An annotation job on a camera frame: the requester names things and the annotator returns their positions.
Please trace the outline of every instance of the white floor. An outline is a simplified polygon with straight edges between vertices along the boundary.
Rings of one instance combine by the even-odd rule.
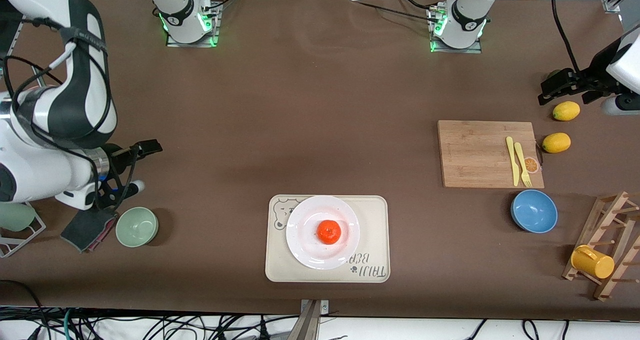
[[[206,326],[217,326],[218,317],[204,317]],[[252,326],[260,321],[259,316],[246,316],[233,326]],[[267,324],[270,334],[274,335],[289,331],[296,319],[284,319]],[[140,340],[157,321],[142,319],[130,322],[103,320],[96,326],[96,332],[105,340]],[[199,320],[192,322],[199,325]],[[363,318],[363,317],[327,317],[322,319],[318,340],[376,340],[393,338],[393,340],[465,340],[474,332],[480,320],[475,319],[389,319],[389,318]],[[564,321],[535,321],[541,340],[560,340]],[[475,340],[528,340],[522,331],[519,320],[489,320],[487,321]],[[35,329],[36,324],[28,321],[0,321],[0,338],[21,339],[27,338]],[[173,340],[200,340],[209,337],[211,332],[203,333],[195,329],[180,330],[172,336]],[[40,331],[39,339],[46,339],[47,333]],[[226,332],[226,337],[231,340],[239,331]],[[54,333],[55,340],[64,340],[64,336]],[[250,331],[242,336],[242,339],[253,338],[258,331]],[[154,337],[162,338],[162,333]],[[638,340],[640,339],[640,323],[637,322],[599,322],[599,321],[572,321],[566,340]]]

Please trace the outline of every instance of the blue bowl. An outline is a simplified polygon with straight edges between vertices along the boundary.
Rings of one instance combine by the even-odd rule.
[[[524,190],[513,199],[511,216],[526,231],[545,233],[558,221],[556,204],[538,190]]]

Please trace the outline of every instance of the mug handle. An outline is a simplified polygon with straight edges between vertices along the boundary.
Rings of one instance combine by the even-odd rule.
[[[592,260],[597,260],[598,255],[596,255],[590,248],[582,248],[582,251],[585,255],[592,258]]]

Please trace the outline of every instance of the yellow mug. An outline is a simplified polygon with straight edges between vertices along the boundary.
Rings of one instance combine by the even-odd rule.
[[[587,245],[580,245],[571,254],[571,266],[597,278],[606,278],[613,272],[615,263],[611,256],[596,251]]]

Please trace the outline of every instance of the tomato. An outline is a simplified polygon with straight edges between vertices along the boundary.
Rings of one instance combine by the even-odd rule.
[[[332,245],[338,242],[342,230],[334,220],[324,220],[318,225],[316,235],[323,244]]]

